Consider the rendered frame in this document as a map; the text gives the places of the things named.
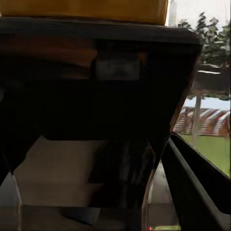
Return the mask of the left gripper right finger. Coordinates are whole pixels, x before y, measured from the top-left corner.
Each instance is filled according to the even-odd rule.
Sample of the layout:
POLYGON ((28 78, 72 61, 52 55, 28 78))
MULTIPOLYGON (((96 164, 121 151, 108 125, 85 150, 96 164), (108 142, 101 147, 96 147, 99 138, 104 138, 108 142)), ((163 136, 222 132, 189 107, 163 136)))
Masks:
POLYGON ((161 163, 181 231, 231 231, 231 178, 172 132, 161 163))

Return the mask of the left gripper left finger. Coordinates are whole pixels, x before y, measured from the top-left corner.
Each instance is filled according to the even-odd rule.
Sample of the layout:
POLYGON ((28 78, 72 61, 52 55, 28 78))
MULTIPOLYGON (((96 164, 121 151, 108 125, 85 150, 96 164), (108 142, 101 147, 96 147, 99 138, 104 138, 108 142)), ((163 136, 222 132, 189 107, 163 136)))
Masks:
POLYGON ((10 169, 8 168, 7 162, 3 156, 3 153, 0 149, 0 186, 3 184, 6 179, 10 169))

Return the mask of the bottle of coffee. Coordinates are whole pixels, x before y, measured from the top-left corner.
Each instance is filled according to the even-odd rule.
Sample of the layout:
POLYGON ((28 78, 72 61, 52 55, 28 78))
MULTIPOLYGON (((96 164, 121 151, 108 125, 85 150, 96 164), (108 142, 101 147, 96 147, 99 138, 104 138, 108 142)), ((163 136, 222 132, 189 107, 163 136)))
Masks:
POLYGON ((18 231, 147 231, 204 41, 168 0, 0 0, 0 149, 18 231))

